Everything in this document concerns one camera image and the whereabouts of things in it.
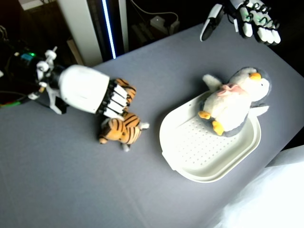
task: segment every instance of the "penguin's beak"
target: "penguin's beak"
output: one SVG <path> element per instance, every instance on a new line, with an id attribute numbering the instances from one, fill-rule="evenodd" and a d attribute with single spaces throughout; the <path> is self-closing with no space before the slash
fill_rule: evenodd
<path id="1" fill-rule="evenodd" d="M 259 73 L 252 73 L 252 74 L 250 74 L 249 77 L 251 80 L 255 80 L 255 81 L 259 81 L 262 79 L 262 76 Z"/>

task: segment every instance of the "white belly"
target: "white belly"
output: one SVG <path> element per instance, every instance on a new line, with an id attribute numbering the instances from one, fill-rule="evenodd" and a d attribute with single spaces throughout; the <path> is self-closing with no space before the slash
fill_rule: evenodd
<path id="1" fill-rule="evenodd" d="M 243 123 L 250 109 L 251 100 L 246 94 L 232 93 L 226 96 L 212 94 L 205 101 L 204 111 L 220 122 L 225 132 L 231 131 Z"/>

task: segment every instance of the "dark background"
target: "dark background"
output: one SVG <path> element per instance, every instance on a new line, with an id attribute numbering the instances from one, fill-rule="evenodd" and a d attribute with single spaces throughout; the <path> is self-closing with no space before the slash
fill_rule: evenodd
<path id="1" fill-rule="evenodd" d="M 188 29 L 192 26 L 203 23 L 209 14 L 212 6 L 220 1 L 208 0 L 134 0 L 142 9 L 150 12 L 172 11 L 179 15 L 180 30 Z M 117 1 L 108 1 L 112 9 L 117 9 Z M 281 43 L 270 48 L 282 59 L 291 65 L 297 72 L 304 75 L 304 64 L 301 58 L 304 53 L 304 12 L 302 1 L 289 0 L 284 4 L 279 1 L 265 0 L 264 3 L 271 6 L 270 16 L 278 19 L 280 27 L 278 29 L 281 36 Z M 149 24 L 149 20 L 154 15 L 146 15 L 136 10 L 131 2 L 127 1 L 127 14 L 129 28 L 132 24 L 144 22 Z M 174 15 L 162 15 L 169 23 L 176 18 Z M 29 46 L 38 52 L 44 53 L 46 49 L 58 46 L 57 61 L 66 65 L 76 63 L 72 55 L 67 40 L 71 38 L 68 27 L 61 15 L 56 2 L 46 4 L 41 7 L 23 11 L 18 0 L 0 1 L 0 25 L 3 25 L 10 39 L 22 39 Z M 130 49 L 140 47 L 136 43 L 134 34 L 129 29 Z M 302 143 L 302 131 L 287 145 L 297 146 Z"/>

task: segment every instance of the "table surface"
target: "table surface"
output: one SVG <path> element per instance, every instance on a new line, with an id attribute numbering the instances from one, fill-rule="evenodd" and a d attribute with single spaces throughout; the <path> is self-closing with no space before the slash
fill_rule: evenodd
<path id="1" fill-rule="evenodd" d="M 96 66 L 137 87 L 131 111 L 151 128 L 129 153 L 117 142 L 98 143 L 92 114 L 70 107 L 60 116 L 34 102 L 1 109 L 0 227 L 205 227 L 304 126 L 304 79 L 226 20 L 203 43 L 201 28 Z M 214 183 L 172 171 L 159 143 L 164 116 L 207 90 L 204 74 L 228 79 L 244 66 L 264 69 L 273 83 L 258 148 Z"/>

